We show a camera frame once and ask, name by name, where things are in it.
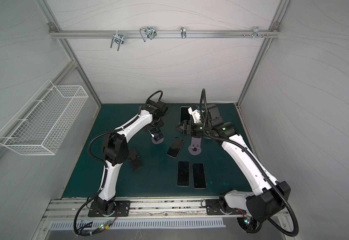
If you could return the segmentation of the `metal clamp small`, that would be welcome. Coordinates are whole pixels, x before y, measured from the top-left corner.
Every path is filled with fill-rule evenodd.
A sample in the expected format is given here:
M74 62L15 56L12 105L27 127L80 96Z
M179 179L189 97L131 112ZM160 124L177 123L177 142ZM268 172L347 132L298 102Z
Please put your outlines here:
M185 27L180 27L180 35L182 39L186 38L186 28Z

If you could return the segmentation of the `teal-edged phone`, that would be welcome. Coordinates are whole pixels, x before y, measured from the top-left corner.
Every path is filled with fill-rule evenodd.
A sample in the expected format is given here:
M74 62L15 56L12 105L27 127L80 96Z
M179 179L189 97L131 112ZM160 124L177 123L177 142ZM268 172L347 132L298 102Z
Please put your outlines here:
M177 166L177 185L180 187L189 186L189 162L179 161Z

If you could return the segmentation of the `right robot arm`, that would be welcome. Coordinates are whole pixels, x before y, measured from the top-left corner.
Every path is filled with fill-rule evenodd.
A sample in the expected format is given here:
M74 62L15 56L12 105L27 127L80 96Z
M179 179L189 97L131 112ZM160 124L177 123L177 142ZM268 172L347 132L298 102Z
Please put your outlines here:
M248 234L259 232L268 221L286 236L298 235L297 217L288 202L290 186L266 170L233 123L223 121L217 105L183 107L177 131L198 141L211 139L218 143L246 177L251 188L248 193L230 190L220 196L223 214L241 212L241 226Z

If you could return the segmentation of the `black stand left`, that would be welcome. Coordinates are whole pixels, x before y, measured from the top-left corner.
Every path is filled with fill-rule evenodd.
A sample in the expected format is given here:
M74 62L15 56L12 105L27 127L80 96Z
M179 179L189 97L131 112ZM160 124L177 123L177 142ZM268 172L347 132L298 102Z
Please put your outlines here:
M129 149L128 162L130 163L133 172L143 167L143 162L136 147Z

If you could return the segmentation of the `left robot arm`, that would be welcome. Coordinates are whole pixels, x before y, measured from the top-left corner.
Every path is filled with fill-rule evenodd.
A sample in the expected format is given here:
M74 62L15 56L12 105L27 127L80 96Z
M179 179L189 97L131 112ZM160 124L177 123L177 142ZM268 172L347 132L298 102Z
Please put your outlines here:
M129 156L128 142L140 130L146 129L151 135L152 142L156 145L161 144L164 134L160 128L164 125L162 117L167 110L166 103L148 100L125 124L106 131L90 141L87 148L88 154L104 165L101 185L93 203L101 214L111 215L115 209L116 182L120 168ZM103 157L99 158L92 153L91 147L94 141L102 136L105 136L105 146L102 150Z

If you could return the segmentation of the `purple stand right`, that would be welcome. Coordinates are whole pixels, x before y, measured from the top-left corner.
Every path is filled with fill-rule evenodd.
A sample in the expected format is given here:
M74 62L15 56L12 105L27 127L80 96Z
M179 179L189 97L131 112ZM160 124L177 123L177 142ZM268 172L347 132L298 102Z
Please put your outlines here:
M192 137L188 151L193 156L199 155L201 153L201 138Z

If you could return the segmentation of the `purple-edged phone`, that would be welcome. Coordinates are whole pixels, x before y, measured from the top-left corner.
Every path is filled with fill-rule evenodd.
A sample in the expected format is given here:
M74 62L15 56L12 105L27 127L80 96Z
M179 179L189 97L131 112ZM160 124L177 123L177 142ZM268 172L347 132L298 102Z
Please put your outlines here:
M192 164L193 186L195 189L205 189L205 171L203 163Z

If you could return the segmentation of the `metal U-bolt clamp centre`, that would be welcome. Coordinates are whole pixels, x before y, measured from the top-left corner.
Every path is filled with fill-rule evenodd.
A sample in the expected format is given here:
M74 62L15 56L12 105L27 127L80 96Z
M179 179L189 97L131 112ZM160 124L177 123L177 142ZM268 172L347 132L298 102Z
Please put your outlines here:
M139 33L143 39L144 42L146 42L148 39L152 40L157 36L157 32L155 30L155 27L142 27L139 29Z

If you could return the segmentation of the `aluminium cross rail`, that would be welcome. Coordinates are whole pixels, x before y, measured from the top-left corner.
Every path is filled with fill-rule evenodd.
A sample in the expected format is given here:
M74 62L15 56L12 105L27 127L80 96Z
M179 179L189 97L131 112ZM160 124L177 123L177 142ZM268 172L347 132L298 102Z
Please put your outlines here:
M250 34L253 30L189 30L186 29L186 39L228 39L244 38L242 34ZM178 30L156 30L155 39L182 39L180 29ZM278 38L280 31L260 30L263 34L268 34L267 38ZM53 39L111 39L119 33L125 39L141 39L139 30L132 31L57 31L49 33Z

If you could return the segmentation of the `metal U-bolt clamp left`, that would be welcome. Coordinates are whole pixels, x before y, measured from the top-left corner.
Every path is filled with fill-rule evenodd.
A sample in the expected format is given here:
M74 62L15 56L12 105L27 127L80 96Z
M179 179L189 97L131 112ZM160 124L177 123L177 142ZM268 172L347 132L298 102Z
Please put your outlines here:
M112 36L112 40L110 43L110 48L113 46L117 46L117 51L119 51L120 47L124 44L124 36L116 33Z

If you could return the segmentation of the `metal u-bolt clamp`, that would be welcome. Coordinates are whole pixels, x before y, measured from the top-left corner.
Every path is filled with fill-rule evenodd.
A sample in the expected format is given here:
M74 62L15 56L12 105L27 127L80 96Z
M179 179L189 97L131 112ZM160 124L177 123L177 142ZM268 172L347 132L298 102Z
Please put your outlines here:
M113 46L117 46L117 51L119 51L120 47L124 44L124 36L116 33L112 36L112 40L110 43L110 48Z
M139 33L143 39L144 42L146 42L148 39L152 40L157 36L157 32L155 30L155 27L142 27L139 29Z

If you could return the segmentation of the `metal bracket right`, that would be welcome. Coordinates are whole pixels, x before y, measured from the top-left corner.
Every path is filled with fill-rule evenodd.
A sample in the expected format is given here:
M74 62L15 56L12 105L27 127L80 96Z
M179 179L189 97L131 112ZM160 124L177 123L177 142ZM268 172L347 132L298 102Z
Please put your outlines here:
M252 33L250 34L242 34L242 36L244 38L249 38L251 37L252 39L256 39L256 38L267 38L268 37L268 34L263 34L260 32L259 28L258 27L255 27L252 31Z

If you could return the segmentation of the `pink-edged phone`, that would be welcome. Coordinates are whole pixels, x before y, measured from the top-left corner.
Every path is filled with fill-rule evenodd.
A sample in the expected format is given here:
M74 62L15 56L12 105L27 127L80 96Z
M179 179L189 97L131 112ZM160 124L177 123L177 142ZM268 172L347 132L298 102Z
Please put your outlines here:
M169 157L177 158L181 149L182 149L183 144L184 144L183 139L175 137L174 140L172 141L168 151L166 152L166 154Z

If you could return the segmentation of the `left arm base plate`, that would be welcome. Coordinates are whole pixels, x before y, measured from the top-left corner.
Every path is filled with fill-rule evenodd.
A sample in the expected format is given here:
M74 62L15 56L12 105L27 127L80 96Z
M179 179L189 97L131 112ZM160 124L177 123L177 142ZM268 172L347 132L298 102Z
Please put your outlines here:
M130 207L130 201L115 201L113 204L113 207L111 208L110 212L104 212L100 209L95 203L92 203L88 216L92 218L99 218L99 217L127 217L129 214L129 208Z

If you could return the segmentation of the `green table mat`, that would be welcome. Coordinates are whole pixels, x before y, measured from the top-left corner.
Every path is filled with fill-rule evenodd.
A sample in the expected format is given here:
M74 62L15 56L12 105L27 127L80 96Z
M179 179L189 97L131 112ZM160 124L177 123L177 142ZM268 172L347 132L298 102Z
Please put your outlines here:
M213 140L202 139L201 153L192 156L188 151L190 136L178 133L175 128L180 121L180 107L190 104L168 104L163 117L164 134L162 144L155 145L146 130L138 132L128 143L129 148L136 147L143 167L133 171L129 161L125 161L117 178L117 197L183 197L218 196L227 190L251 191L246 177L229 154ZM87 152L88 143L97 135L115 129L134 117L140 104L104 104L102 105L84 149L62 194L63 198L92 197L99 189L103 164L92 159ZM234 104L217 104L224 123L231 122L248 141ZM166 153L175 137L184 140L177 158ZM189 186L177 185L178 162L189 162ZM195 189L193 185L192 165L203 163L206 188Z

